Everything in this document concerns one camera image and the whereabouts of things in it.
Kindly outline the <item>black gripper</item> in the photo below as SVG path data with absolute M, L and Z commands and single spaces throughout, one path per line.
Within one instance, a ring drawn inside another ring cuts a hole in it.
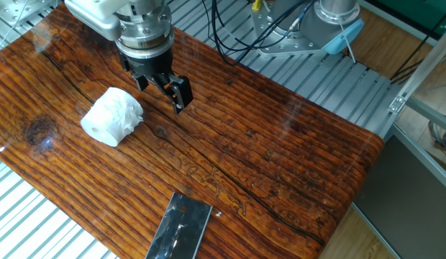
M 119 51 L 119 60 L 123 70 L 131 73 L 140 91 L 144 91 L 151 82 L 168 97 L 175 114 L 193 101 L 189 79 L 173 74 L 172 48 L 153 58 L 133 58 Z

